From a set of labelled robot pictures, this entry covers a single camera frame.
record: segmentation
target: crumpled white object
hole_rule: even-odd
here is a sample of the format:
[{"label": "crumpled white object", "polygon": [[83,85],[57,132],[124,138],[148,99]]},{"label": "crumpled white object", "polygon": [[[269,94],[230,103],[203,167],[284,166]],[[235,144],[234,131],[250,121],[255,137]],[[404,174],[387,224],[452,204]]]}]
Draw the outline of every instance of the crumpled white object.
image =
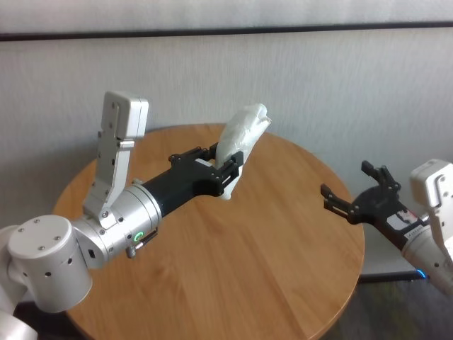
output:
[{"label": "crumpled white object", "polygon": [[[267,113],[268,109],[263,104],[245,106],[226,124],[217,145],[216,168],[220,168],[229,157],[238,151],[243,152],[243,163],[246,163],[255,143],[271,122]],[[224,193],[220,196],[221,199],[229,200],[231,198],[231,192],[242,176],[242,168],[243,166],[239,168],[239,176],[224,189]]]}]

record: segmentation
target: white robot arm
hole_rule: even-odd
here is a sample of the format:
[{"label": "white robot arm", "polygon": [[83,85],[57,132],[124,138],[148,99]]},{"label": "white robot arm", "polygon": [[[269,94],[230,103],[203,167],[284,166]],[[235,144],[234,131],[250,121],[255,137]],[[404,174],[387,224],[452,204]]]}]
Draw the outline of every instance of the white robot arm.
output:
[{"label": "white robot arm", "polygon": [[375,226],[419,273],[443,293],[453,294],[453,164],[433,159],[411,174],[414,198],[429,212],[429,220],[415,216],[400,202],[401,185],[385,166],[363,161],[362,171],[378,186],[362,192],[352,203],[321,186],[324,207],[349,223]]},{"label": "white robot arm", "polygon": [[[167,214],[195,196],[221,196],[236,184],[243,151],[222,147],[224,161],[213,166],[208,161],[216,158],[214,144],[171,155],[169,170],[125,188],[130,152],[144,136],[148,108],[146,100],[128,93],[105,94],[96,177],[78,220],[45,215],[0,229],[0,339],[37,339],[12,316],[27,290],[45,312],[72,308],[91,289],[90,268],[102,268],[124,250],[134,257],[157,235]],[[248,138],[245,153],[270,121],[265,128],[258,123],[263,121],[239,127],[248,131],[242,136]]]}]

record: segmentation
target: white cylindrical motor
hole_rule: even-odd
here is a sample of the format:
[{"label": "white cylindrical motor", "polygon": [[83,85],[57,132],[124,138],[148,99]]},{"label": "white cylindrical motor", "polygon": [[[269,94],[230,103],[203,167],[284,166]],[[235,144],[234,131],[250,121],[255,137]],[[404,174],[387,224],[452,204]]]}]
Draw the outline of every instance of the white cylindrical motor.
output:
[{"label": "white cylindrical motor", "polygon": [[19,226],[8,242],[13,279],[25,284],[49,313],[68,310],[91,289],[91,277],[70,221],[46,215]]}]

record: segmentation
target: cylindrical joint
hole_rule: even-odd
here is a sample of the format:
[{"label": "cylindrical joint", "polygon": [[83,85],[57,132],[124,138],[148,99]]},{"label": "cylindrical joint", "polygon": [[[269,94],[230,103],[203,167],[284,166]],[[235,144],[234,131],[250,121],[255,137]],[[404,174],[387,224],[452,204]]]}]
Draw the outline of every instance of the cylindrical joint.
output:
[{"label": "cylindrical joint", "polygon": [[73,222],[89,268],[101,268],[125,249],[134,247],[161,221],[159,206],[140,186],[125,189],[110,209],[117,223],[108,229],[87,216]]},{"label": "cylindrical joint", "polygon": [[430,276],[430,282],[444,294],[453,294],[452,260],[432,238],[430,226],[422,228],[403,248],[404,258]]},{"label": "cylindrical joint", "polygon": [[36,305],[45,312],[68,310],[91,289],[91,277],[66,218],[47,215],[27,221],[11,235],[8,251]]},{"label": "cylindrical joint", "polygon": [[0,339],[36,340],[38,333],[26,323],[0,310]]}]

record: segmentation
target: round wooden table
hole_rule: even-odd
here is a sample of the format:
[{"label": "round wooden table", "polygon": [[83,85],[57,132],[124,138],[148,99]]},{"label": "round wooden table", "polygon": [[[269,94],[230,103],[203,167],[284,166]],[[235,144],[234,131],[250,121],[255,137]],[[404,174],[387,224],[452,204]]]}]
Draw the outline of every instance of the round wooden table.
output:
[{"label": "round wooden table", "polygon": [[[169,168],[168,156],[218,141],[223,125],[149,133],[137,143],[130,178]],[[54,214],[76,219],[93,181],[89,164]],[[361,225],[323,209],[338,177],[301,147],[264,134],[230,201],[197,197],[164,218],[133,260],[91,271],[93,288],[69,311],[94,339],[317,339],[345,308],[364,255]]]}]

